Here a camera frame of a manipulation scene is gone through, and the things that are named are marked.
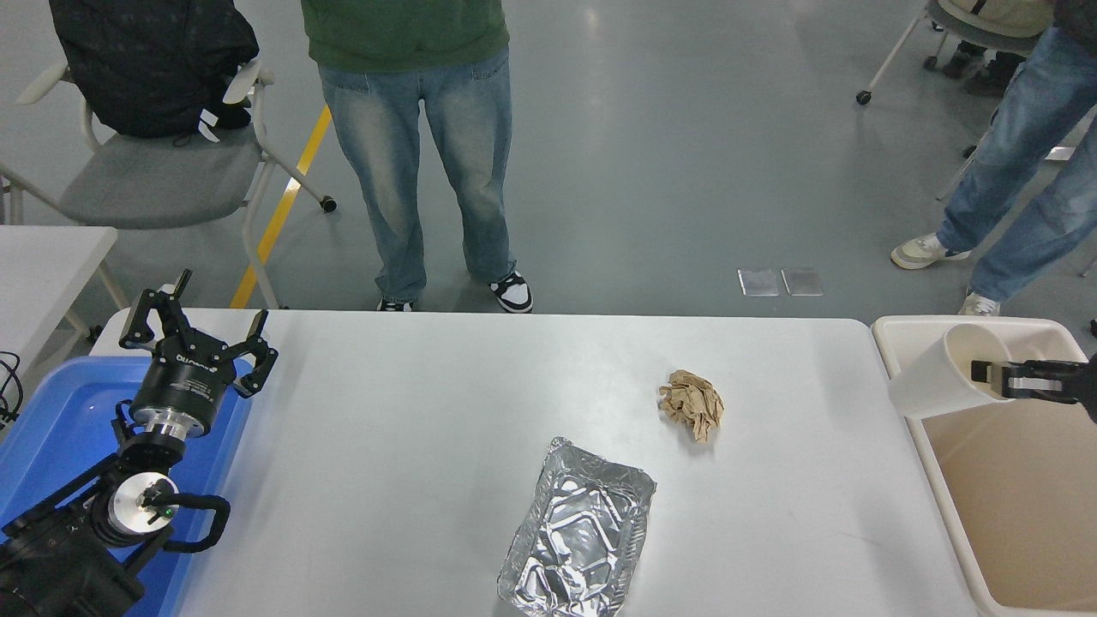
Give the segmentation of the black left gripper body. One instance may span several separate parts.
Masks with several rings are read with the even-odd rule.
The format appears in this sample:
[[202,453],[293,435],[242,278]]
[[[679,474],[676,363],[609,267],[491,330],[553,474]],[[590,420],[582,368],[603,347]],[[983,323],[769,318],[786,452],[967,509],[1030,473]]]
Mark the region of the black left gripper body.
[[205,333],[192,343],[179,336],[158,341],[152,363],[131,403],[131,417],[148,424],[157,415],[176,411],[189,417],[186,430],[208,431],[237,375],[227,349],[227,343]]

